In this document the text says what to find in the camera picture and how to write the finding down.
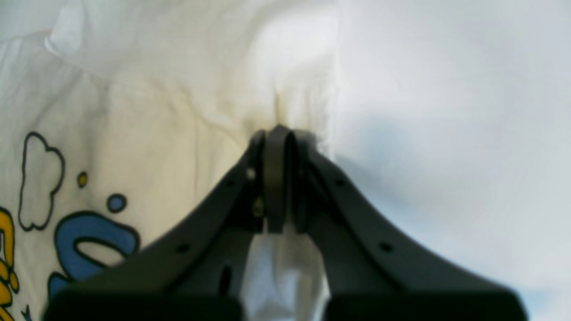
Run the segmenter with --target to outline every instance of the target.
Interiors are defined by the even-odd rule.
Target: cloud graphic
[[[65,173],[65,160],[45,138],[30,132],[24,141],[18,223],[25,231],[43,230],[50,221],[54,195]]]

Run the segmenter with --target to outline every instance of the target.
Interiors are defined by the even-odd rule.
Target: white backdrop
[[[0,0],[0,40],[62,0]],[[341,1],[335,158],[410,236],[571,320],[571,5]]]

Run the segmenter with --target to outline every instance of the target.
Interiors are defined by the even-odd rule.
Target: white fabric
[[[29,305],[38,320],[50,273],[67,275],[54,248],[63,218],[95,211],[147,244],[255,129],[281,122],[317,131],[385,216],[515,288],[532,320],[571,320],[570,21],[556,0],[69,2],[51,33],[0,46],[0,207],[21,284],[8,310],[18,320]],[[31,136],[25,227],[46,223],[62,184],[46,228],[24,232],[32,130],[65,174]],[[117,214],[113,193],[128,200]],[[327,287],[307,239],[262,236],[251,254],[251,319],[318,318]]]

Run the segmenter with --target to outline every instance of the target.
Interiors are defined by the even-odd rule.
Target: blue dot
[[[111,213],[119,213],[127,207],[127,198],[121,194],[113,194],[107,198],[107,209]]]

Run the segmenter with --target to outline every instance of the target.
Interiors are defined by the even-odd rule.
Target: black plastic bracket
[[[254,234],[280,233],[293,209],[319,248],[331,299],[324,320],[524,321],[516,294],[455,266],[378,213],[305,131],[257,132],[240,161],[179,225],[118,266],[73,284],[45,321],[243,320]]]

